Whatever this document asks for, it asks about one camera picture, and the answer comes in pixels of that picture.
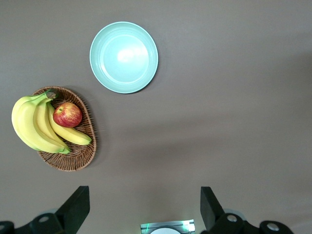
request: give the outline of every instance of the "brown woven basket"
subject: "brown woven basket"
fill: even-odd
[[[73,91],[63,87],[47,86],[38,89],[33,94],[34,95],[41,94],[49,89],[54,89],[58,91],[59,94],[59,96],[51,102],[54,108],[57,108],[64,102],[71,102],[81,109],[82,121],[75,128],[78,131],[87,134],[92,139],[92,141],[91,144],[89,145],[76,145],[64,140],[64,142],[68,145],[68,147],[71,150],[70,153],[67,155],[52,154],[43,151],[38,151],[38,154],[47,164],[58,170],[66,172],[78,171],[90,164],[90,162],[95,156],[97,149],[96,135],[94,132],[93,123],[90,118],[88,108],[81,100],[81,98],[78,97],[78,95],[76,95]]]

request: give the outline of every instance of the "wicker basket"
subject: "wicker basket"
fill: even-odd
[[[49,89],[54,89],[59,92],[59,96],[51,102],[54,108],[57,108],[64,102],[72,102],[81,109],[82,121],[75,128],[87,134],[92,139],[92,141],[89,145],[76,145],[64,140],[64,142],[71,150],[70,153],[67,155],[52,154],[43,151],[38,151],[38,154],[47,164],[58,170],[66,172],[78,171],[89,165],[96,153],[97,140],[93,128],[93,122],[90,118],[88,108],[86,107],[84,102],[81,100],[80,97],[78,97],[78,95],[76,95],[73,91],[69,89],[58,86],[47,86],[38,89],[33,94],[41,94]]]

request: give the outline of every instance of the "gray background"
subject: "gray background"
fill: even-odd
[[[17,227],[90,186],[79,234],[132,233],[200,216],[200,187],[258,227],[312,229],[312,1],[0,1],[0,220]],[[97,32],[130,21],[156,42],[141,92],[103,87]],[[49,85],[87,100],[99,136],[78,172],[48,166],[15,134],[17,99]]]

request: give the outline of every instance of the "yellow banana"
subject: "yellow banana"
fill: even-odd
[[[53,120],[53,113],[55,109],[50,103],[47,103],[47,106],[49,109],[49,121],[51,127],[57,135],[77,145],[89,145],[91,143],[92,139],[88,135],[76,130],[75,128],[65,128],[56,124]]]
[[[13,106],[13,109],[12,109],[12,115],[11,115],[11,120],[12,120],[12,124],[13,124],[13,128],[15,130],[15,132],[17,133],[17,135],[19,136],[19,138],[22,139],[22,141],[28,145],[30,148],[34,149],[34,150],[39,150],[37,147],[35,147],[30,141],[28,141],[28,139],[24,139],[24,137],[20,134],[19,131],[16,130],[16,126],[17,126],[17,118],[18,115],[17,115],[17,112],[18,110],[20,109],[20,106],[22,106],[25,102],[27,101],[32,101],[32,100],[35,100],[41,96],[45,95],[45,93],[42,93],[42,94],[39,94],[39,95],[31,95],[31,96],[24,96],[24,97],[21,97]]]
[[[49,122],[49,110],[47,106],[47,102],[50,102],[50,99],[42,100],[36,109],[36,117],[37,125],[40,131],[42,131],[47,137],[56,141],[60,145],[64,146],[65,150],[61,152],[62,154],[67,154],[70,152],[69,147],[63,142],[58,135],[53,131],[50,122]]]
[[[16,114],[15,129],[39,150],[49,153],[62,153],[66,151],[65,147],[47,137],[37,125],[37,106],[42,100],[52,100],[50,94],[45,93],[37,99],[22,104]]]

